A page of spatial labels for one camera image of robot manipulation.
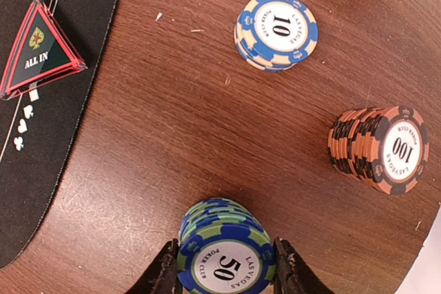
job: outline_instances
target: white chip center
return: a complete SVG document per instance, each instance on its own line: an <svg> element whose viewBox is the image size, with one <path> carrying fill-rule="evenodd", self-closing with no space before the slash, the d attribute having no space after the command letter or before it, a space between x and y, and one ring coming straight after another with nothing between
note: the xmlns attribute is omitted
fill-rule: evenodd
<svg viewBox="0 0 441 294"><path fill-rule="evenodd" d="M411 122L395 123L384 140L383 160L390 178L402 181L412 176L421 157L421 137Z"/></svg>
<svg viewBox="0 0 441 294"><path fill-rule="evenodd" d="M195 258L193 275L211 293L237 293L253 286L260 276L256 252L240 242L215 242Z"/></svg>
<svg viewBox="0 0 441 294"><path fill-rule="evenodd" d="M302 13L278 1L262 6L256 13L254 27L263 43L281 52L298 50L308 37L308 25Z"/></svg>

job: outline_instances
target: club symbol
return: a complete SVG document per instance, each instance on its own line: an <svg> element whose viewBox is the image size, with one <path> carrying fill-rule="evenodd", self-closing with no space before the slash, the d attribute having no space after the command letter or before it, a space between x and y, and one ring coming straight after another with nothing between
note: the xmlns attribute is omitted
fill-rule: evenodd
<svg viewBox="0 0 441 294"><path fill-rule="evenodd" d="M15 148L17 148L17 151L21 151L25 147L25 145L23 144L22 137L14 138L14 144L15 144Z"/></svg>

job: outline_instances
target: heart symbol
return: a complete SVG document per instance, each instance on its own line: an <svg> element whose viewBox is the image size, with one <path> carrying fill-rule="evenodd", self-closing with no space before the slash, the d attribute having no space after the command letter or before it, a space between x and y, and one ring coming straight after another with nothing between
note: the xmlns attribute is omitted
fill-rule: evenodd
<svg viewBox="0 0 441 294"><path fill-rule="evenodd" d="M21 134L28 130L28 126L26 125L25 120L23 120L23 119L20 120L20 125L19 125L18 130L19 130L19 133L21 133Z"/></svg>
<svg viewBox="0 0 441 294"><path fill-rule="evenodd" d="M15 148L17 148L17 151L21 151L21 149L24 148L23 138L22 137L14 138L14 144L15 144Z"/></svg>
<svg viewBox="0 0 441 294"><path fill-rule="evenodd" d="M24 107L23 112L25 113L25 117L27 119L34 116L34 108L32 105L27 105L26 107Z"/></svg>

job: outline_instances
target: red triangular marker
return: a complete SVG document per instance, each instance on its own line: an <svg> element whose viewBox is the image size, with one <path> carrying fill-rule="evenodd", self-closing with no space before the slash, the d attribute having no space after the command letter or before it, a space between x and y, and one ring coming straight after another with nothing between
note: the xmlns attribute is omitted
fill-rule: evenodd
<svg viewBox="0 0 441 294"><path fill-rule="evenodd" d="M46 5L34 0L21 24L1 78L0 98L11 99L87 69Z"/></svg>

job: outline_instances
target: black poker mat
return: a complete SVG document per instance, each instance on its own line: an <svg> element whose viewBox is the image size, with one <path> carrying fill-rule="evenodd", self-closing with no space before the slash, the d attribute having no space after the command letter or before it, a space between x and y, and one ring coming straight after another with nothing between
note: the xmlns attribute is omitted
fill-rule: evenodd
<svg viewBox="0 0 441 294"><path fill-rule="evenodd" d="M23 94L21 98L0 101L0 268L25 249L50 207L91 92L117 3L42 1L53 11L89 69L39 87L37 92ZM0 0L0 73L31 2Z"/></svg>

